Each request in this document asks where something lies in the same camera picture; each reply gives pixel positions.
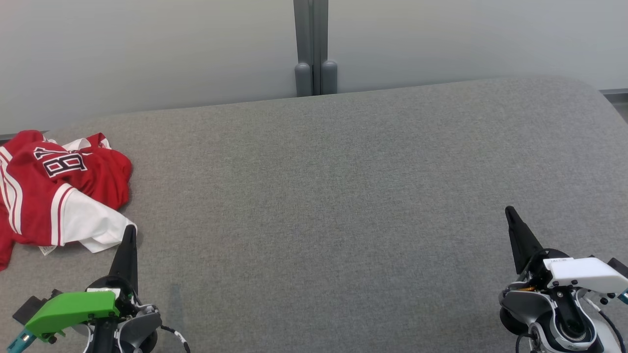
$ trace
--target clothing label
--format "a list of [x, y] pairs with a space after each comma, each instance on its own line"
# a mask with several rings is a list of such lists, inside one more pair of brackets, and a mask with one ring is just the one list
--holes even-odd
[[562, 261], [569, 261], [569, 260], [573, 260], [573, 258], [555, 258], [555, 259], [543, 259], [543, 263], [545, 264], [545, 268], [551, 270], [550, 268], [550, 264], [551, 263], [559, 263]]
[[56, 245], [51, 245], [51, 246], [40, 246], [41, 253], [42, 253], [44, 256], [46, 256], [46, 255], [48, 255], [48, 254], [52, 253], [52, 251], [53, 251], [54, 249], [56, 249], [56, 248], [57, 248], [57, 246], [56, 246]]
[[120, 297], [120, 288], [87, 288], [85, 291], [112, 291], [116, 294], [116, 298]]

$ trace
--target white cable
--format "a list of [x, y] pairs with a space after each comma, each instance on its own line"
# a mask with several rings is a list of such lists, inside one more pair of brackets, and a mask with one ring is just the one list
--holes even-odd
[[87, 327], [87, 330], [89, 331], [89, 333], [87, 334], [87, 345], [85, 346], [85, 349], [83, 350], [83, 353], [87, 353], [87, 350], [89, 349], [89, 344], [92, 343], [92, 329], [91, 327], [89, 327], [89, 325], [84, 324]]
[[120, 342], [120, 336], [122, 335], [122, 328], [126, 325], [127, 322], [129, 321], [125, 321], [122, 323], [122, 325], [120, 325], [117, 329], [116, 329], [116, 333], [114, 334], [114, 338], [116, 338], [117, 336], [117, 343], [118, 343], [118, 350], [120, 350], [120, 352], [122, 352], [122, 342]]
[[589, 298], [585, 298], [585, 301], [586, 301], [589, 305], [591, 305], [591, 306], [593, 307], [593, 309], [595, 309], [595, 311], [596, 311], [596, 312], [601, 312], [601, 311], [602, 311], [602, 309], [600, 309], [600, 307], [598, 307], [596, 304], [594, 304], [594, 302], [593, 302], [593, 301], [591, 301], [591, 299], [589, 299]]

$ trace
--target teal connector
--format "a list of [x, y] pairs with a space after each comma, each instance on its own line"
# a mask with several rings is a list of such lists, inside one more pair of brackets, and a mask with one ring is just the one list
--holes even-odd
[[24, 329], [20, 332], [18, 338], [6, 348], [8, 353], [22, 353], [35, 341], [37, 337], [29, 330]]
[[619, 295], [619, 300], [624, 302], [624, 304], [628, 304], [628, 290], [625, 290], [623, 293]]

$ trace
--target white sleeve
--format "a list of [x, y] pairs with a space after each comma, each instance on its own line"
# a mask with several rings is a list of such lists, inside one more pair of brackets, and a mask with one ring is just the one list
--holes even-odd
[[61, 204], [59, 244], [78, 241], [92, 253], [120, 244], [132, 224], [118, 211], [72, 188]]

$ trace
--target jersey number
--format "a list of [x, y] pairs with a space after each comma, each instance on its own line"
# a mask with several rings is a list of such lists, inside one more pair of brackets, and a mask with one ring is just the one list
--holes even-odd
[[[41, 147], [37, 147], [34, 152], [35, 158], [38, 160], [49, 155], [64, 153], [62, 151], [50, 151]], [[83, 163], [83, 157], [78, 153], [64, 154], [63, 156], [49, 159], [42, 164], [51, 178], [70, 170], [87, 170], [85, 163]]]

